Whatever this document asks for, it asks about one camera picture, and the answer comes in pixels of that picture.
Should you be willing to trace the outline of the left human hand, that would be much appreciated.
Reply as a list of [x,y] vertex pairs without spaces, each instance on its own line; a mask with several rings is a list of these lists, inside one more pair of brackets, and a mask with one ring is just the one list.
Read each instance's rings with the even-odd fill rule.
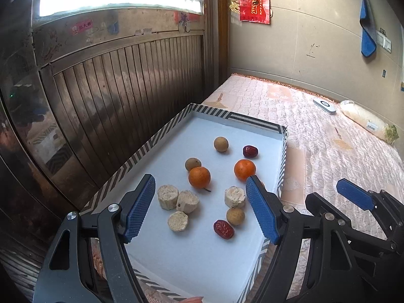
[[[106,277],[106,272],[104,270],[104,265],[103,265],[103,259],[101,255],[101,250],[100,250],[100,245],[99,245],[99,240],[97,238],[91,238],[91,250],[92,250],[92,258],[93,258],[93,264],[94,264],[94,269],[96,269],[97,273],[103,280],[107,280]],[[141,289],[143,290],[146,299],[148,302],[175,302],[174,299],[171,299],[162,293],[158,292],[155,289],[152,289],[150,286],[146,285],[144,282],[140,281],[139,285]],[[203,302],[203,297],[191,297],[191,298],[186,298],[186,299],[181,299],[180,302],[186,302],[186,303],[202,303]]]

